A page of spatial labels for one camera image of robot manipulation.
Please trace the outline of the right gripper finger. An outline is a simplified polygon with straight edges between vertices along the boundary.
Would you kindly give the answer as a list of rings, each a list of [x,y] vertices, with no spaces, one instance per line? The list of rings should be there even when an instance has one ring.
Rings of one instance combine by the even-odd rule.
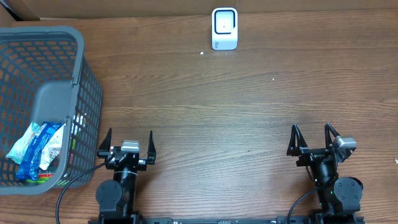
[[[338,147],[336,142],[340,137],[340,134],[336,131],[336,129],[330,123],[327,123],[324,130],[326,148]]]
[[[291,137],[287,152],[303,152],[308,150],[307,143],[305,142],[299,127],[294,124],[291,130]]]

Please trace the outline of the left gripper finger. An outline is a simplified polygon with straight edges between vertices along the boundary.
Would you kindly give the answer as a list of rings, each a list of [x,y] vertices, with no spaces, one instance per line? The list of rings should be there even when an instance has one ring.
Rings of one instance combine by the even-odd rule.
[[[156,149],[153,141],[153,132],[150,131],[149,134],[149,145],[148,145],[148,150],[147,150],[148,155],[156,155]]]
[[[112,129],[109,128],[106,137],[104,138],[103,142],[99,145],[98,148],[99,152],[109,152],[111,147],[111,136],[112,136]]]

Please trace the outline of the green red snack packet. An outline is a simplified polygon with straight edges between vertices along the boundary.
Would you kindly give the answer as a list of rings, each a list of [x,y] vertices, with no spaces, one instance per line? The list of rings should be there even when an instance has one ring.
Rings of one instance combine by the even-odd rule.
[[[44,173],[44,174],[39,174],[37,180],[28,179],[27,182],[32,184],[43,184],[52,177],[53,177],[52,173]]]

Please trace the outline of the blue snack packet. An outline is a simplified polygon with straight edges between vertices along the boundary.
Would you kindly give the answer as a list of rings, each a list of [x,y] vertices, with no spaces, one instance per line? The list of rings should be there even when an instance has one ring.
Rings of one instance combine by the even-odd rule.
[[[42,150],[55,132],[62,127],[62,123],[43,122],[30,141],[16,178],[19,180],[37,180]]]

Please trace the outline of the mint green wipes packet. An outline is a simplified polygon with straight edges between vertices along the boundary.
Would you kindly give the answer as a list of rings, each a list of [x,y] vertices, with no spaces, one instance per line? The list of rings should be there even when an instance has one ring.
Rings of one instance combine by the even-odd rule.
[[[20,164],[32,138],[35,136],[39,128],[40,126],[37,123],[31,122],[25,133],[16,141],[6,157],[12,159],[16,164]]]

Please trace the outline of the white bamboo cream tube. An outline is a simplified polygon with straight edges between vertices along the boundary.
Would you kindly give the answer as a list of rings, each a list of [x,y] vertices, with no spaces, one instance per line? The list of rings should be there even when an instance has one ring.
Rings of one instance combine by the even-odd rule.
[[[52,161],[60,154],[62,149],[63,130],[65,124],[57,129],[49,142],[42,149],[39,168],[47,170]]]

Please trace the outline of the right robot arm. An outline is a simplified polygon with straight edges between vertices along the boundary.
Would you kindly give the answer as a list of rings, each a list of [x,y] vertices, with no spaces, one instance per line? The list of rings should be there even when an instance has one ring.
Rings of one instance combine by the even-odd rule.
[[[293,203],[284,223],[364,223],[363,217],[356,216],[361,209],[363,183],[338,174],[338,164],[354,153],[357,142],[340,135],[330,123],[324,132],[325,147],[309,149],[299,127],[292,126],[287,155],[298,158],[296,166],[306,168],[315,187]],[[309,211],[306,217],[293,217],[294,208],[311,194],[318,195],[320,208]]]

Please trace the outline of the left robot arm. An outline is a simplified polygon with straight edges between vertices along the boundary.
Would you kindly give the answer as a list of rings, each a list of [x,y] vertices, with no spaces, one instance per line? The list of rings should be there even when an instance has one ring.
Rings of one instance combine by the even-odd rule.
[[[145,223],[140,212],[135,211],[134,202],[138,172],[155,164],[153,133],[149,134],[145,159],[140,158],[138,141],[125,140],[120,146],[112,146],[111,135],[109,129],[97,152],[97,156],[104,159],[105,167],[113,171],[113,178],[102,182],[96,190],[98,223]]]

